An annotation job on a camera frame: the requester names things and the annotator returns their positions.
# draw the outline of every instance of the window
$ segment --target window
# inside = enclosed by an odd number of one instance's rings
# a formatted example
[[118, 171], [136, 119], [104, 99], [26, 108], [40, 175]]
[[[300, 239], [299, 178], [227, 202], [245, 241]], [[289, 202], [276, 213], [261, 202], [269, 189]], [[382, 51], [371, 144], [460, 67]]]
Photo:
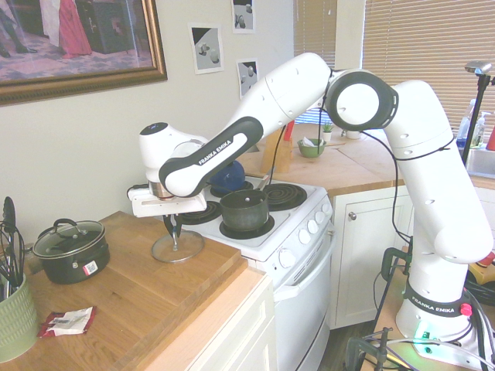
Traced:
[[[335, 66], [337, 0], [294, 1], [294, 56], [318, 54], [330, 67]], [[328, 119], [322, 112], [322, 120]], [[319, 108], [295, 119], [296, 124], [318, 124]]]
[[[390, 85], [406, 80], [429, 83], [456, 133], [477, 94], [478, 77], [464, 66], [471, 60], [495, 62], [494, 18], [494, 1], [367, 0], [363, 68]], [[481, 111], [495, 111], [491, 85]], [[485, 142], [495, 115], [488, 116], [486, 123]]]

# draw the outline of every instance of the wooden knife block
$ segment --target wooden knife block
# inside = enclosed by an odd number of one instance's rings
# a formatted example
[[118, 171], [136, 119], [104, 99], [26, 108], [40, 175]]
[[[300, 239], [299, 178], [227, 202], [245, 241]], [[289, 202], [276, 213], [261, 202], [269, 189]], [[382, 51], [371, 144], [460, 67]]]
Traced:
[[[281, 129], [270, 134], [266, 139], [265, 152], [263, 153], [263, 159], [261, 161], [260, 172], [266, 173], [271, 169], [273, 164], [273, 155], [275, 153], [275, 147], [277, 146], [278, 137], [280, 136]], [[275, 159], [275, 171], [276, 172], [288, 172], [292, 159], [292, 138], [290, 141], [284, 141], [284, 138], [280, 139], [277, 149], [277, 158]]]

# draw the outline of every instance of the green utensil holder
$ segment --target green utensil holder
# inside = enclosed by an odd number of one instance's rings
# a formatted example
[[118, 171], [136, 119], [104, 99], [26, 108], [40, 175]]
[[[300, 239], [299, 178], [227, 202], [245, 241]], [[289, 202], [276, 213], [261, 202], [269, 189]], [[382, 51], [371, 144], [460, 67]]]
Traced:
[[24, 276], [21, 287], [0, 301], [0, 363], [27, 352], [36, 342], [38, 330], [38, 315]]

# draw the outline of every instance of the black coil burner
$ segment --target black coil burner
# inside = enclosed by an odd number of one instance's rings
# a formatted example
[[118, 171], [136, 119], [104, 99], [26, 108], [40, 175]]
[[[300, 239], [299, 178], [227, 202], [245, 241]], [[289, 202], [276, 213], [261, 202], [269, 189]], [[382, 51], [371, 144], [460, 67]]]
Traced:
[[270, 211], [294, 209], [308, 198], [306, 191], [294, 184], [270, 184], [263, 190], [268, 194], [268, 209]]
[[[236, 189], [236, 191], [241, 191], [241, 190], [245, 190], [245, 189], [253, 189], [253, 188], [254, 188], [253, 184], [246, 180], [246, 181], [244, 181], [244, 184], [242, 185], [242, 187], [240, 187], [239, 189]], [[219, 199], [221, 199], [222, 197], [224, 197], [226, 194], [228, 194], [230, 192], [228, 192], [226, 189], [215, 189], [214, 185], [212, 185], [210, 188], [211, 195], [214, 197], [218, 197]]]
[[194, 211], [192, 213], [184, 213], [183, 224], [195, 226], [197, 224], [207, 223], [216, 219], [222, 214], [220, 204], [214, 201], [207, 201], [207, 208], [203, 211]]
[[263, 236], [264, 234], [270, 232], [274, 225], [275, 220], [273, 219], [273, 216], [269, 216], [267, 222], [256, 230], [233, 230], [232, 228], [226, 226], [224, 222], [222, 222], [220, 224], [220, 232], [224, 236], [232, 238], [234, 240], [249, 240], [250, 238]]

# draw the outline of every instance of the red label sticker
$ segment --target red label sticker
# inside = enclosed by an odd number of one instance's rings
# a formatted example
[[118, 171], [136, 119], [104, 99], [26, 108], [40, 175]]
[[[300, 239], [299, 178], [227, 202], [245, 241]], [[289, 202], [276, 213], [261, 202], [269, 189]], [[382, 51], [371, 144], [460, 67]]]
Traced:
[[98, 270], [98, 266], [96, 265], [96, 262], [94, 260], [83, 267], [84, 274], [86, 274], [87, 276], [93, 274], [97, 270]]

